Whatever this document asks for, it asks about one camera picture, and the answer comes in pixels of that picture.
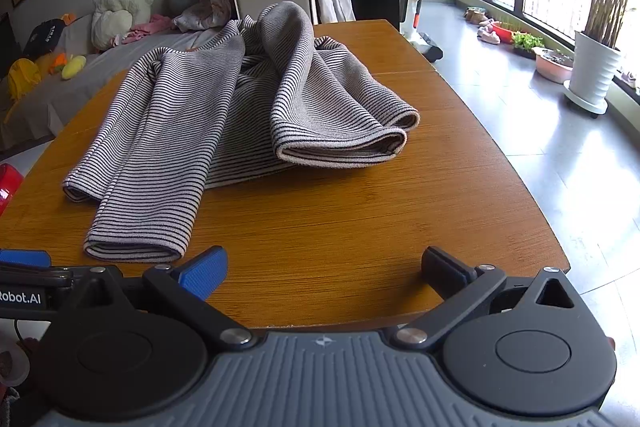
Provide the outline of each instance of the white flower pot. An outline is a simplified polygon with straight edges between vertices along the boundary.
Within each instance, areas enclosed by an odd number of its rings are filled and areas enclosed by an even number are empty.
[[[606,110],[604,97],[621,60],[622,54],[619,51],[594,41],[584,33],[575,33],[574,70],[569,82],[569,91],[586,102],[579,105],[588,110],[591,110],[590,106],[603,107]]]

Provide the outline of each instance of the wooden table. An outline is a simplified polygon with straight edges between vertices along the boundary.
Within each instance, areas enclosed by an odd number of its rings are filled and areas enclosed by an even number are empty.
[[[209,298],[246,327],[343,328],[406,322],[440,298],[420,281],[437,245],[471,266],[510,275],[568,268],[545,218],[502,152],[433,67],[387,22],[316,26],[346,44],[382,84],[420,112],[402,153],[367,169],[297,167],[206,190],[186,258],[228,252]],[[94,204],[60,184],[97,132],[122,76],[54,140],[0,217],[0,247],[43,249],[54,264],[98,264],[82,252]],[[120,264],[125,275],[148,265]]]

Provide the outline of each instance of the metal screw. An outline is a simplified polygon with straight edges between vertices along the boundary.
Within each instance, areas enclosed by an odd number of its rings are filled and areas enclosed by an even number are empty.
[[[251,333],[242,328],[228,328],[220,333],[220,340],[225,344],[232,344],[233,346],[241,346],[251,340]]]
[[[396,332],[396,339],[405,344],[421,344],[427,340],[427,334],[418,328],[402,328]]]

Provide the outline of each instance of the striped sweater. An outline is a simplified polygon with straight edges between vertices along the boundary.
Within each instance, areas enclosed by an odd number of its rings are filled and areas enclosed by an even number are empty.
[[[257,21],[229,22],[195,52],[156,48],[140,58],[63,190],[99,202],[89,255],[173,261],[187,249],[205,188],[292,164],[378,164],[402,150],[419,118],[283,2]]]

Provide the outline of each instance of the logo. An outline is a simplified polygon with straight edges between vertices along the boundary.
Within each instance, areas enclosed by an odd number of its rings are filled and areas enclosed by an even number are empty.
[[[44,41],[45,41],[45,42],[49,42],[49,39],[50,39],[50,38],[51,38],[51,36],[53,35],[53,32],[54,32],[54,31],[56,31],[56,28],[55,28],[55,27],[52,27],[52,28],[49,30],[49,35],[47,35],[47,38],[46,38],[46,39],[44,39]]]
[[[323,335],[322,337],[316,339],[314,342],[318,344],[318,346],[326,347],[329,344],[334,343],[335,341],[333,339],[330,339],[328,336]]]
[[[0,307],[46,309],[47,298],[42,288],[0,287]]]

